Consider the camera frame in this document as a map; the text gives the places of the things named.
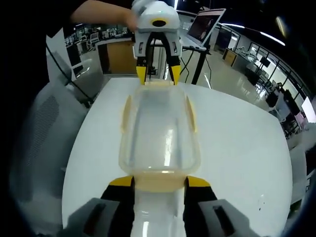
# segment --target person's arm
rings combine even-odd
[[[74,11],[70,20],[74,23],[120,24],[134,31],[137,19],[130,9],[97,0],[88,0]]]

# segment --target clear plastic container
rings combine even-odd
[[[135,187],[172,192],[200,164],[195,115],[183,90],[168,81],[140,86],[127,99],[119,165]]]

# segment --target laptop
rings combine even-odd
[[[205,49],[207,40],[225,11],[225,8],[200,11],[189,30],[180,33],[182,45]]]

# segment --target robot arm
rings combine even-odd
[[[136,72],[141,84],[145,84],[148,67],[148,49],[152,40],[160,40],[166,50],[171,79],[176,85],[180,76],[182,46],[178,29],[178,13],[171,6],[156,0],[135,0],[132,10],[139,16],[135,31]]]

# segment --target white tabletop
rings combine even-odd
[[[109,182],[126,174],[119,167],[120,124],[137,78],[111,79],[94,102],[69,158],[62,199],[63,225]],[[192,174],[207,180],[249,218],[260,236],[284,228],[292,195],[292,169],[278,120],[266,111],[222,92],[179,83],[196,112],[201,166]]]

